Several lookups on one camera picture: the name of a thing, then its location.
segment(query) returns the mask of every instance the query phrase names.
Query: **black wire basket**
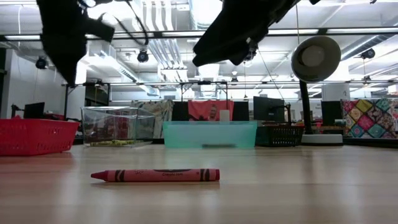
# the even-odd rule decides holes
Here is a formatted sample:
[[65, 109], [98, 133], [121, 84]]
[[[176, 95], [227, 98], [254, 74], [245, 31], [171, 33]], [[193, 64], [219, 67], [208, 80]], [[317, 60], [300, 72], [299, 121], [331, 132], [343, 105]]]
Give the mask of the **black wire basket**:
[[256, 145], [265, 147], [299, 146], [303, 132], [303, 126], [257, 127]]

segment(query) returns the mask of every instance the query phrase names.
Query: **person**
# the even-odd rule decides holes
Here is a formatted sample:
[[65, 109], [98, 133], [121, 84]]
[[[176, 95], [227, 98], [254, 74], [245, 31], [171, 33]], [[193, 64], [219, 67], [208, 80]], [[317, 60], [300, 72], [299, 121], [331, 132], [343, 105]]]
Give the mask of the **person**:
[[208, 121], [217, 121], [217, 106], [211, 105]]

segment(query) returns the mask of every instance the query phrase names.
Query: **red poster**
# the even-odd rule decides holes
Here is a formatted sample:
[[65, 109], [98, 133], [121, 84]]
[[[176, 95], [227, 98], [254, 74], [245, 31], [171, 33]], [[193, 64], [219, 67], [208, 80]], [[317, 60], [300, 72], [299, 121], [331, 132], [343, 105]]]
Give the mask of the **red poster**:
[[[227, 110], [226, 100], [188, 101], [190, 121], [219, 121], [220, 110]], [[232, 121], [234, 102], [228, 100], [229, 120]]]

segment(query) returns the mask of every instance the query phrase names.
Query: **black monitor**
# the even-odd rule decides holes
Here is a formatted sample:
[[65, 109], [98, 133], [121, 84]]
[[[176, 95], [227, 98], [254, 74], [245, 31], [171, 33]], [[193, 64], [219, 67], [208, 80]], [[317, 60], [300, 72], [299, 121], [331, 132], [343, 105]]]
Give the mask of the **black monitor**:
[[343, 119], [340, 101], [322, 101], [322, 125], [334, 126], [336, 119]]
[[254, 119], [285, 122], [285, 102], [281, 99], [255, 96], [253, 98]]
[[25, 105], [24, 119], [41, 119], [44, 117], [44, 103]]

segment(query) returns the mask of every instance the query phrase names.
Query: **desk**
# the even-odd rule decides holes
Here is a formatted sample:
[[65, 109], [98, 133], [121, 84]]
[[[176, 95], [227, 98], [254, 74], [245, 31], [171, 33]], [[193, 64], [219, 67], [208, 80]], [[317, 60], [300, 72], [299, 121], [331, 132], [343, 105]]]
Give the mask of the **desk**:
[[[73, 147], [0, 157], [0, 223], [398, 222], [398, 151]], [[221, 181], [104, 183], [105, 169], [218, 167]]]

